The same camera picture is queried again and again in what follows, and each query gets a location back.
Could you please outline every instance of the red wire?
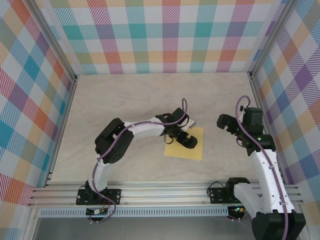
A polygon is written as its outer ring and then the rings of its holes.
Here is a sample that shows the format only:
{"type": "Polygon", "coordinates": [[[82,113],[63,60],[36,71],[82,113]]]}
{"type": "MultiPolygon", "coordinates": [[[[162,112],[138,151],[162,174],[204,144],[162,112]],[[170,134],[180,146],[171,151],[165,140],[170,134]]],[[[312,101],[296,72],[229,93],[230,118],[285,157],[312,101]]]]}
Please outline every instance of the red wire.
{"type": "MultiPolygon", "coordinates": [[[[107,198],[109,199],[110,197],[109,196],[107,196],[107,198]]],[[[109,208],[110,208],[110,201],[109,201],[109,206],[108,206],[108,208],[106,209],[107,211],[109,210],[109,208]]]]}
{"type": "Polygon", "coordinates": [[[105,205],[106,205],[106,200],[103,201],[103,207],[102,207],[103,211],[105,211],[105,205]]]}

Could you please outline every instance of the metal rail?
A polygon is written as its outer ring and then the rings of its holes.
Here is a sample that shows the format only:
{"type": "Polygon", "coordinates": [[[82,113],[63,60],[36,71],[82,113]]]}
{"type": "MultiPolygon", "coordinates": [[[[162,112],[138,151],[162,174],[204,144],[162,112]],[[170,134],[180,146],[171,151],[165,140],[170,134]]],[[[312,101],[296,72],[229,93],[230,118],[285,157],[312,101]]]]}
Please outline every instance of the metal rail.
{"type": "Polygon", "coordinates": [[[299,0],[286,1],[286,4],[285,4],[278,20],[276,21],[276,23],[275,23],[275,25],[269,35],[269,38],[267,39],[267,42],[266,42],[264,48],[262,49],[257,61],[255,62],[255,65],[252,68],[251,75],[252,75],[253,79],[257,76],[259,70],[261,69],[261,67],[265,63],[272,47],[274,46],[274,44],[278,40],[282,30],[284,29],[284,27],[287,23],[287,20],[289,19],[293,10],[296,8],[298,2],[299,2],[299,0]]]}
{"type": "MultiPolygon", "coordinates": [[[[87,206],[76,205],[78,189],[83,182],[48,182],[44,188],[35,188],[29,206],[33,208],[63,208],[87,206]]],[[[207,181],[176,182],[125,182],[114,181],[110,189],[122,189],[120,208],[126,207],[213,207],[237,206],[239,204],[210,204],[207,195],[207,181]]],[[[258,181],[251,182],[258,195],[262,194],[258,181]]],[[[302,204],[303,199],[296,185],[286,185],[286,191],[294,204],[302,204]]]]}

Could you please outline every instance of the plaid wall panel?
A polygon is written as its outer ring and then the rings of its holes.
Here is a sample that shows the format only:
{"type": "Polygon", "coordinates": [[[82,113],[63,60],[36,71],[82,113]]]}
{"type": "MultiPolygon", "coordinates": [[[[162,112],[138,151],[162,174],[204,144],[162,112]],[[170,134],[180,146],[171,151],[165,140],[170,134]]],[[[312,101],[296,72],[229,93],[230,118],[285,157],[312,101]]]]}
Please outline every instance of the plaid wall panel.
{"type": "Polygon", "coordinates": [[[299,1],[257,77],[286,175],[319,226],[320,0],[299,1]]]}
{"type": "Polygon", "coordinates": [[[72,81],[22,0],[0,0],[0,239],[17,239],[72,81]]]}
{"type": "Polygon", "coordinates": [[[84,74],[126,74],[246,72],[280,0],[37,2],[74,68],[77,61],[84,74]]]}
{"type": "Polygon", "coordinates": [[[273,16],[272,21],[271,21],[267,31],[265,32],[262,41],[260,42],[259,48],[258,48],[258,50],[256,51],[256,53],[254,55],[252,63],[250,65],[249,69],[248,69],[249,72],[251,72],[253,67],[255,66],[255,64],[257,62],[257,59],[259,58],[262,49],[265,47],[265,45],[266,45],[266,43],[267,43],[267,41],[269,39],[270,33],[274,29],[274,26],[276,25],[276,22],[277,22],[278,18],[280,17],[280,15],[281,15],[281,13],[282,13],[287,1],[288,0],[281,0],[281,3],[280,3],[278,9],[275,12],[275,15],[273,16]]]}

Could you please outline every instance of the beige floor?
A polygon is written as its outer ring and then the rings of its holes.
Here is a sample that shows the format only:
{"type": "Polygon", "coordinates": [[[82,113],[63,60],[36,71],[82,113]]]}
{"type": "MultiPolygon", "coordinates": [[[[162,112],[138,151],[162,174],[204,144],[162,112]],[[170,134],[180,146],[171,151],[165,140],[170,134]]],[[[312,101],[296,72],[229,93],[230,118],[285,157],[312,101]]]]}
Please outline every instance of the beige floor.
{"type": "Polygon", "coordinates": [[[242,95],[253,94],[246,73],[82,75],[51,181],[86,181],[96,162],[94,140],[114,118],[125,122],[171,113],[188,102],[188,114],[204,128],[202,160],[164,155],[163,137],[133,142],[114,164],[112,181],[257,179],[251,158],[235,136],[217,128],[220,114],[235,115],[242,95]]]}

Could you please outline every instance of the cable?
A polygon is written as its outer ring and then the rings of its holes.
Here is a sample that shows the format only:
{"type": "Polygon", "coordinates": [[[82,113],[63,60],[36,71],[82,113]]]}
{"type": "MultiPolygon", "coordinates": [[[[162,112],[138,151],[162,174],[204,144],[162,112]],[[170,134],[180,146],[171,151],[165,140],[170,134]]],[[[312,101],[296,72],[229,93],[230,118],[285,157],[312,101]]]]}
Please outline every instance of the cable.
{"type": "Polygon", "coordinates": [[[115,214],[116,212],[116,208],[117,208],[117,205],[116,203],[111,200],[110,198],[102,195],[97,187],[96,187],[96,184],[95,184],[95,175],[96,175],[96,171],[97,171],[97,168],[98,168],[98,165],[100,164],[100,161],[101,159],[103,159],[105,156],[107,156],[111,150],[113,149],[113,147],[116,145],[117,141],[119,140],[119,138],[121,137],[121,135],[126,131],[128,130],[129,128],[131,127],[134,127],[134,126],[137,126],[137,125],[141,125],[141,124],[156,124],[156,125],[160,125],[160,126],[170,126],[170,125],[175,125],[177,123],[179,123],[182,119],[184,119],[184,117],[186,116],[187,114],[187,110],[188,110],[188,103],[187,103],[187,100],[185,98],[182,98],[182,110],[183,110],[183,114],[182,116],[177,120],[177,121],[174,121],[174,122],[153,122],[153,121],[140,121],[140,122],[136,122],[136,123],[133,123],[133,124],[130,124],[128,126],[126,126],[124,129],[121,130],[121,132],[118,134],[118,136],[116,136],[116,138],[114,139],[113,143],[111,144],[111,146],[108,148],[108,150],[102,154],[101,156],[97,157],[97,162],[93,168],[93,171],[92,171],[92,186],[93,186],[93,189],[94,191],[96,192],[96,194],[98,194],[100,197],[102,197],[103,199],[109,201],[109,203],[112,203],[114,205],[114,208],[112,210],[112,212],[110,213],[110,215],[106,216],[105,218],[103,218],[102,220],[100,221],[93,221],[91,219],[91,215],[89,216],[89,220],[91,221],[91,223],[102,223],[106,220],[108,220],[113,214],[115,214]]]}
{"type": "Polygon", "coordinates": [[[250,98],[247,96],[247,95],[243,95],[239,98],[239,100],[236,102],[236,105],[235,105],[235,118],[236,118],[236,121],[239,125],[239,127],[241,128],[241,130],[244,132],[245,135],[247,135],[247,137],[249,139],[251,139],[258,147],[259,149],[261,150],[261,152],[264,154],[266,160],[268,161],[270,167],[271,167],[271,170],[272,170],[272,173],[274,175],[274,179],[275,179],[275,183],[276,183],[276,186],[278,188],[278,191],[279,191],[279,194],[280,194],[280,199],[281,199],[281,204],[282,204],[282,207],[283,207],[283,212],[284,212],[284,232],[283,232],[283,236],[282,236],[282,240],[286,240],[287,238],[287,235],[288,235],[288,227],[289,227],[289,220],[288,220],[288,210],[287,210],[287,207],[286,207],[286,202],[285,202],[285,197],[284,197],[284,193],[282,192],[282,189],[281,189],[281,185],[280,185],[280,182],[279,182],[279,179],[277,177],[277,173],[276,173],[276,170],[275,168],[273,167],[273,164],[272,164],[272,161],[270,160],[267,152],[265,151],[265,149],[260,145],[260,143],[255,140],[247,131],[246,129],[244,128],[244,126],[241,124],[240,120],[239,120],[239,104],[241,102],[242,99],[247,99],[248,100],[248,105],[247,107],[250,105],[251,103],[251,100],[250,98]]]}
{"type": "Polygon", "coordinates": [[[211,188],[211,186],[213,185],[213,184],[215,184],[215,183],[219,183],[219,184],[221,184],[221,186],[222,187],[224,187],[225,188],[225,186],[223,186],[223,184],[221,183],[221,182],[219,182],[219,181],[214,181],[213,183],[211,183],[211,185],[206,189],[206,194],[210,197],[210,194],[209,194],[209,189],[211,188]]]}
{"type": "Polygon", "coordinates": [[[238,142],[238,140],[241,140],[241,139],[240,139],[239,137],[237,137],[237,138],[236,138],[236,140],[235,140],[235,141],[236,141],[236,143],[237,143],[240,147],[242,147],[242,148],[246,148],[245,146],[241,145],[241,144],[238,142]]]}
{"type": "Polygon", "coordinates": [[[171,142],[166,142],[166,134],[164,135],[164,142],[166,143],[166,144],[172,144],[173,142],[174,142],[174,139],[173,138],[171,138],[172,139],[172,141],[171,142]]]}

